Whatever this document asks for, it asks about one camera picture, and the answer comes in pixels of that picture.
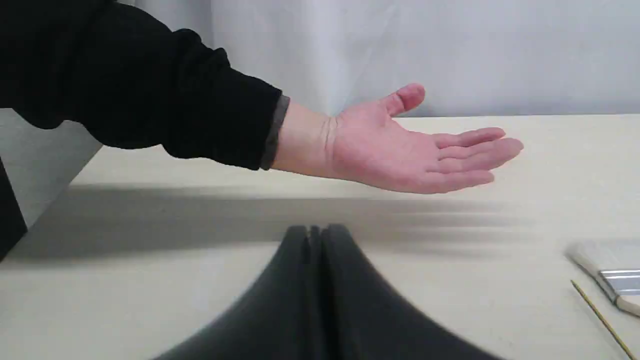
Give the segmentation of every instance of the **white table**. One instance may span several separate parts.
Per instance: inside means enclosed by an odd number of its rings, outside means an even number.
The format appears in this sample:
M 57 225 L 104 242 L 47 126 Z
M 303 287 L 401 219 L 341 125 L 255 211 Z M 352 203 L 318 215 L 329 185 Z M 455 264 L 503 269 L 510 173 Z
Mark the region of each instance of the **white table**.
M 502 126 L 525 150 L 493 184 L 420 196 L 103 148 L 0 264 L 0 353 L 150 359 L 231 304 L 288 225 L 342 222 L 408 300 L 492 352 L 624 359 L 576 279 L 640 355 L 640 319 L 563 256 L 640 235 L 640 115 L 401 122 Z

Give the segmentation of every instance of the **white backdrop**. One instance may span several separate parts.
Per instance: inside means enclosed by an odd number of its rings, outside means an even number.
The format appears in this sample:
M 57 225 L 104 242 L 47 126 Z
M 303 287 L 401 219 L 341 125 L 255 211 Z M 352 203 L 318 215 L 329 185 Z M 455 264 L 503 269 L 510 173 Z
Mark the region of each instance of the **white backdrop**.
M 137 0 L 335 113 L 412 81 L 413 115 L 640 112 L 637 0 Z

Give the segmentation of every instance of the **white wall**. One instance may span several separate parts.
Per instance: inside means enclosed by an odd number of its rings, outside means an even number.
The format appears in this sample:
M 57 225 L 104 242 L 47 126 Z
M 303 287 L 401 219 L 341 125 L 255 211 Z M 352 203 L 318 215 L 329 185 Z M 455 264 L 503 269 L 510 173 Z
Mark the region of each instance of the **white wall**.
M 13 110 L 0 109 L 0 158 L 27 226 L 82 170 L 100 147 L 84 127 L 71 122 L 41 130 Z
M 330 113 L 411 81 L 428 90 L 420 115 L 640 112 L 638 0 L 136 4 Z

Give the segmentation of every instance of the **gray cuff trim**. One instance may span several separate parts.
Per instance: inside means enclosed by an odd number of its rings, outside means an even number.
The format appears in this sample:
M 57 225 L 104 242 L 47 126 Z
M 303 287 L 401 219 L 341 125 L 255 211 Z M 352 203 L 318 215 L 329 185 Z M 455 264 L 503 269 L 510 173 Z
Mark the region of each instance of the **gray cuff trim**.
M 271 125 L 271 130 L 264 144 L 264 154 L 260 161 L 260 168 L 263 170 L 269 170 L 276 158 L 276 152 L 278 151 L 278 134 L 284 122 L 284 117 L 287 115 L 290 101 L 291 99 L 288 96 L 280 96 L 276 110 L 273 112 L 273 124 Z

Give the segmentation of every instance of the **black sleeve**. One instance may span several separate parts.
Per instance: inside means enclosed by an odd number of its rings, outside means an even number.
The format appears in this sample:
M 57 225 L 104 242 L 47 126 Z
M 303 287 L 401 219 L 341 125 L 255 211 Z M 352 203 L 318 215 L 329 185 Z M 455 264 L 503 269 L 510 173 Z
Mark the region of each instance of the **black sleeve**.
M 80 122 L 113 147 L 260 167 L 282 92 L 223 49 L 110 0 L 0 3 L 0 107 L 44 129 Z

